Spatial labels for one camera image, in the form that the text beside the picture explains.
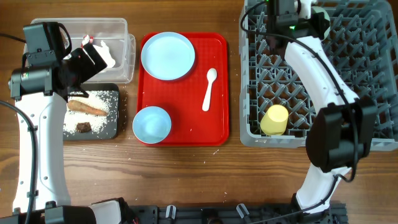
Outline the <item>yellow plastic cup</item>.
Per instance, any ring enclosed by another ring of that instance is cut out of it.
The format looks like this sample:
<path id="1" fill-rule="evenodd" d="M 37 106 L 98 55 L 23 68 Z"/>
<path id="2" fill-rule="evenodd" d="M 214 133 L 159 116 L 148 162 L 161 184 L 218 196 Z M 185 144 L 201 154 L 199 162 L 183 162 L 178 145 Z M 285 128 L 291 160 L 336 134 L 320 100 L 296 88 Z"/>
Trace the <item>yellow plastic cup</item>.
<path id="1" fill-rule="evenodd" d="M 268 136 L 282 135 L 287 128 L 288 110 L 282 105 L 271 106 L 260 122 L 262 132 Z"/>

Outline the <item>white rice pile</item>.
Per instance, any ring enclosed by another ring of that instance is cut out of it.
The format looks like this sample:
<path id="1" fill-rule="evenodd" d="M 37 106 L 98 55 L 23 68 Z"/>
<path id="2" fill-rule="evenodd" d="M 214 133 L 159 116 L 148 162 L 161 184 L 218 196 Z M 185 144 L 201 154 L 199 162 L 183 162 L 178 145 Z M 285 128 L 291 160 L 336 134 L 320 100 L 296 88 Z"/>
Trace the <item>white rice pile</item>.
<path id="1" fill-rule="evenodd" d="M 115 90 L 108 91 L 89 91 L 88 97 L 80 97 L 77 93 L 68 97 L 68 102 L 71 100 L 80 101 L 91 107 L 106 111 L 107 116 L 95 116 L 91 114 L 71 111 L 68 109 L 65 114 L 63 122 L 63 134 L 66 137 L 77 135 L 91 134 L 96 138 L 110 137 L 117 131 L 118 128 L 118 106 L 119 106 L 119 92 Z M 91 124 L 91 131 L 87 133 L 79 133 L 76 130 L 78 123 L 89 122 Z"/>

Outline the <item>brown food scrap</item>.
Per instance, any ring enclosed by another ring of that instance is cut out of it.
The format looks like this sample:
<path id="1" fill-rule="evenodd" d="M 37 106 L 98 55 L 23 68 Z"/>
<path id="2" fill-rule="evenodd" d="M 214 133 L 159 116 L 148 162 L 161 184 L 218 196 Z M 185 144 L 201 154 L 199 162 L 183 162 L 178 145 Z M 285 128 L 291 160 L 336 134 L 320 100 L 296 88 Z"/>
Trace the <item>brown food scrap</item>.
<path id="1" fill-rule="evenodd" d="M 79 133 L 87 133 L 91 131 L 91 124 L 89 122 L 85 122 L 85 123 L 78 123 L 76 125 L 76 130 Z"/>

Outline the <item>brown carrot-like food piece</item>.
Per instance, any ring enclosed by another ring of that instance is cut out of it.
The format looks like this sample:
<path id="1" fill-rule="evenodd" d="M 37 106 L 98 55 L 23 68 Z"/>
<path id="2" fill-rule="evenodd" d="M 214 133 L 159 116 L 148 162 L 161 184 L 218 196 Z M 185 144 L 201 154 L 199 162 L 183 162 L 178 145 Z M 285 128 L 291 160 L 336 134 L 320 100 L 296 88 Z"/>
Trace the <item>brown carrot-like food piece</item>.
<path id="1" fill-rule="evenodd" d="M 67 103 L 68 109 L 81 113 L 91 114 L 95 116 L 107 116 L 108 113 L 103 110 L 96 109 L 80 101 L 71 100 Z"/>

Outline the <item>green bowl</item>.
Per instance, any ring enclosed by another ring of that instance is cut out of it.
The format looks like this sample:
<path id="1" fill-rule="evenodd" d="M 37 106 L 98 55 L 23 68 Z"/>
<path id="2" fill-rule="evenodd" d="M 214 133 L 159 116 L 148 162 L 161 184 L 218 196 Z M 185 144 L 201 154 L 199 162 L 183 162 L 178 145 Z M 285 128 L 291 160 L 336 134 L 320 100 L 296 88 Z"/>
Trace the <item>green bowl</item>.
<path id="1" fill-rule="evenodd" d="M 320 13 L 320 12 L 324 13 L 325 19 L 328 21 L 328 27 L 327 27 L 327 29 L 324 32 L 324 38 L 323 38 L 323 40 L 325 40 L 329 36 L 329 33 L 330 33 L 330 17 L 329 17 L 329 14 L 322 7 L 312 6 L 312 15 L 314 15 L 315 13 Z"/>

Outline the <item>small light blue bowl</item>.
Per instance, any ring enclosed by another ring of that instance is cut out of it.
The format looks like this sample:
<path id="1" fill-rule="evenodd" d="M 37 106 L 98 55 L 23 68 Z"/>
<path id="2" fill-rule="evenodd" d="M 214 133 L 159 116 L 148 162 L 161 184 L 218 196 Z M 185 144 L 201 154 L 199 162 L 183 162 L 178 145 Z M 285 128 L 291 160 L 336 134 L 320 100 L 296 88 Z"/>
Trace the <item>small light blue bowl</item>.
<path id="1" fill-rule="evenodd" d="M 146 144 L 157 144 L 170 133 L 172 120 L 168 112 L 158 106 L 148 106 L 135 115 L 132 130 L 138 140 Z"/>

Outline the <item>large light blue plate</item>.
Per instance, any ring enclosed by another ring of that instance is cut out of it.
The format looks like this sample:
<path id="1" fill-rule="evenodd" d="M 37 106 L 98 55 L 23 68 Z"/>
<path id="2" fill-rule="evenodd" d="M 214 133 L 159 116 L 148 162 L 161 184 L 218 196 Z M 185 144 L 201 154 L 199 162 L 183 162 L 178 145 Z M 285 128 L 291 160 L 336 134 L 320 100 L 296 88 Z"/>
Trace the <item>large light blue plate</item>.
<path id="1" fill-rule="evenodd" d="M 171 81 L 186 75 L 195 63 L 193 44 L 182 34 L 161 32 L 142 47 L 141 63 L 152 77 Z"/>

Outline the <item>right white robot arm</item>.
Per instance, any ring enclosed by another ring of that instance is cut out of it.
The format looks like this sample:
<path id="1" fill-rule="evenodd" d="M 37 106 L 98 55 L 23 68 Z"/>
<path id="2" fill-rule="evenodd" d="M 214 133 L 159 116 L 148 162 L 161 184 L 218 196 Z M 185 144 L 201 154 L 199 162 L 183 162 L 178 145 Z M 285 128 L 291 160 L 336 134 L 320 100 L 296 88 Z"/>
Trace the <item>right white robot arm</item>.
<path id="1" fill-rule="evenodd" d="M 367 157 L 377 108 L 360 98 L 328 60 L 322 42 L 330 32 L 328 13 L 314 1 L 268 0 L 267 43 L 298 75 L 316 117 L 305 147 L 310 168 L 293 202 L 304 217 L 330 207 L 338 183 L 353 181 L 360 159 Z"/>

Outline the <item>white plastic spoon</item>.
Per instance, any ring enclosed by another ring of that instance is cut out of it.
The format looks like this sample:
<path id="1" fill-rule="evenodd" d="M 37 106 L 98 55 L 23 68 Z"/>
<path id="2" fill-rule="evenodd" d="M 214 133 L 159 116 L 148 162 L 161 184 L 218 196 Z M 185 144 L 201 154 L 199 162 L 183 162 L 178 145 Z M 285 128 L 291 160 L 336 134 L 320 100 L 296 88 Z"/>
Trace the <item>white plastic spoon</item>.
<path id="1" fill-rule="evenodd" d="M 215 68 L 209 69 L 207 74 L 206 74 L 206 78 L 207 78 L 207 81 L 208 81 L 208 86 L 207 86 L 207 89 L 206 89 L 205 97 L 203 99 L 203 104 L 202 104 L 202 110 L 203 111 L 208 111 L 210 109 L 212 85 L 213 85 L 213 82 L 217 78 L 216 69 Z"/>

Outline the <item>red snack wrapper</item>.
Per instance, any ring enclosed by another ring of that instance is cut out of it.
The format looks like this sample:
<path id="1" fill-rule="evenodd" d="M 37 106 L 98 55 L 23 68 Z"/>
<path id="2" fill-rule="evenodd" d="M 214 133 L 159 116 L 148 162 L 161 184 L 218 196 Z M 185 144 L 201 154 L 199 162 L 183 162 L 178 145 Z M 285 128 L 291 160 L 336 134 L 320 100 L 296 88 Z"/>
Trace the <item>red snack wrapper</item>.
<path id="1" fill-rule="evenodd" d="M 93 37 L 93 36 L 85 35 L 85 36 L 83 37 L 82 42 L 81 42 L 81 48 L 83 48 L 83 46 L 86 45 L 86 44 L 92 44 L 92 43 L 93 43 L 93 40 L 94 40 L 94 37 Z"/>

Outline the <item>white napkin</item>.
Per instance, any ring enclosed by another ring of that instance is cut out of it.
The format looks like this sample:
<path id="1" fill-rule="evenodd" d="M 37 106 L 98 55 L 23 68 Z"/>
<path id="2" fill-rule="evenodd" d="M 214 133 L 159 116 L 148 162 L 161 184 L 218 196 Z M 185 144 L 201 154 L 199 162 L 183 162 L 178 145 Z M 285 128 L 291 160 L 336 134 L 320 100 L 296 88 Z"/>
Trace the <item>white napkin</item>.
<path id="1" fill-rule="evenodd" d="M 102 71 L 100 71 L 100 73 L 104 73 L 107 71 L 107 69 L 113 68 L 115 66 L 116 61 L 111 56 L 110 49 L 103 40 L 100 42 L 100 45 L 95 45 L 94 43 L 92 43 L 91 45 L 94 47 L 94 49 L 99 53 L 101 58 L 107 64 L 107 67 Z"/>

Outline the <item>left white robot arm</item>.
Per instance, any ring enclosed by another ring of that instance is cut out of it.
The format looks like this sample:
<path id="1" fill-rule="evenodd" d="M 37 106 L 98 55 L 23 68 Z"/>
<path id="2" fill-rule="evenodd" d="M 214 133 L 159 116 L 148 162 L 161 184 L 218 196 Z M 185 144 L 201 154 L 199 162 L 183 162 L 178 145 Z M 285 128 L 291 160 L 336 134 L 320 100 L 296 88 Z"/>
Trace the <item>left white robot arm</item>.
<path id="1" fill-rule="evenodd" d="M 82 83 L 106 68 L 92 44 L 74 49 L 65 26 L 23 28 L 27 52 L 8 86 L 19 121 L 19 178 L 12 215 L 2 223 L 135 223 L 123 198 L 73 206 L 63 164 L 63 122 L 69 96 L 87 97 Z"/>

